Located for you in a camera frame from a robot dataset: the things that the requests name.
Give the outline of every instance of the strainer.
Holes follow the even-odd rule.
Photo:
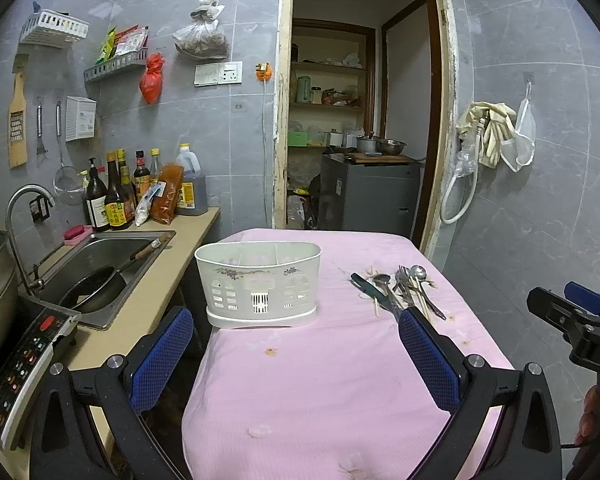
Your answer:
[[[67,205],[80,205],[82,203],[82,179],[73,166],[65,166],[62,160],[62,132],[60,129],[61,102],[56,103],[56,139],[60,153],[60,169],[54,177],[54,189],[58,198]]]

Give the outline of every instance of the orange plug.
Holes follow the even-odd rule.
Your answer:
[[[272,70],[269,63],[256,63],[256,77],[258,81],[268,81],[271,79]]]

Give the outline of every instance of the human hand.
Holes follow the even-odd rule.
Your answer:
[[[596,417],[593,412],[595,411],[599,400],[600,396],[598,395],[598,388],[592,386],[587,392],[587,395],[584,396],[584,413],[580,417],[578,434],[574,440],[576,446],[580,446],[593,431],[593,428],[596,425]]]

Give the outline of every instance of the red button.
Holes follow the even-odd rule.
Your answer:
[[[55,317],[53,317],[53,316],[47,317],[40,325],[40,332],[44,332],[47,328],[49,328],[51,326],[51,324],[54,322],[54,319],[55,319]]]

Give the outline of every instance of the induction cooker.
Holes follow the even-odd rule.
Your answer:
[[[0,448],[15,449],[38,384],[75,341],[80,313],[18,296],[9,335],[0,347]]]

